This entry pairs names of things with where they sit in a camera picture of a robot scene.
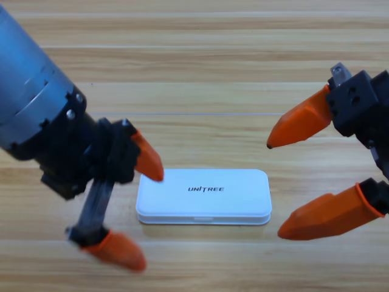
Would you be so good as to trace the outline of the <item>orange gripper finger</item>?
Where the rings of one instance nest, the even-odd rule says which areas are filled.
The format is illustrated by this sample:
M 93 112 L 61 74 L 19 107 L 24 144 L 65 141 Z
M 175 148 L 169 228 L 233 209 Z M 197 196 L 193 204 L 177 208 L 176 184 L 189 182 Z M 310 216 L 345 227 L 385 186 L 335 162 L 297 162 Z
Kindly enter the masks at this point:
M 334 195 L 324 194 L 293 211 L 278 236 L 313 240 L 344 234 L 388 214 L 388 184 L 370 178 Z
M 93 229 L 73 227 L 68 231 L 68 239 L 103 263 L 135 272 L 146 268 L 141 248 L 123 233 L 112 232 L 103 226 Z

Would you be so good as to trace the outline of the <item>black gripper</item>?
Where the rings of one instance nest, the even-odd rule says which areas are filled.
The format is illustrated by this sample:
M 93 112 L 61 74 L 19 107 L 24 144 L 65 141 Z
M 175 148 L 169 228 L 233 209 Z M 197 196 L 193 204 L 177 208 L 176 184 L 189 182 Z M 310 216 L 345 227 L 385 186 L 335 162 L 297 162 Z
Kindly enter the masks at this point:
M 93 182 L 78 229 L 102 227 L 114 184 L 130 183 L 134 169 L 153 181 L 164 180 L 159 154 L 128 119 L 111 123 L 83 116 L 41 157 L 42 182 L 65 200 Z
M 329 126 L 355 136 L 388 178 L 388 71 L 352 75 L 341 62 L 321 90 L 283 114 L 267 139 L 269 149 L 305 141 Z

